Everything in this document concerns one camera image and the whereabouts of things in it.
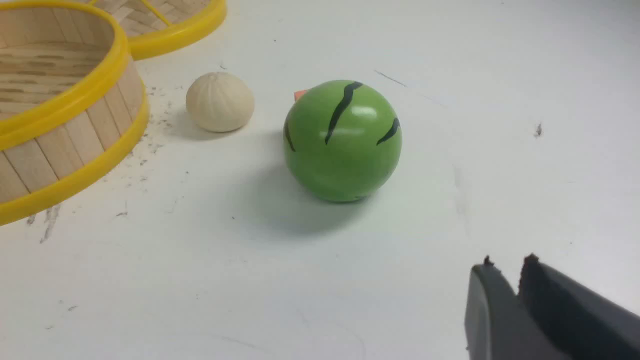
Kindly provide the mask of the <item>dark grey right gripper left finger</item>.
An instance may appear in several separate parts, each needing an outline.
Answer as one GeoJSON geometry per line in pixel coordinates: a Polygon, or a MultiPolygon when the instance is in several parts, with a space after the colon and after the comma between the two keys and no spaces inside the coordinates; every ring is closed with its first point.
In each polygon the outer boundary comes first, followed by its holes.
{"type": "Polygon", "coordinates": [[[570,359],[538,328],[488,255],[470,269],[464,331],[471,360],[570,359]]]}

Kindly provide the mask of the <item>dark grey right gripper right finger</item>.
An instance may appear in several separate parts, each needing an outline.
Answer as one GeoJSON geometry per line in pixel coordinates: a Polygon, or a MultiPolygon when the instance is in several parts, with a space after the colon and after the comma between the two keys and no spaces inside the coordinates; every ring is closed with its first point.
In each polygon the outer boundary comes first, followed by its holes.
{"type": "Polygon", "coordinates": [[[637,360],[639,316],[530,254],[518,297],[553,346],[573,360],[637,360]]]}

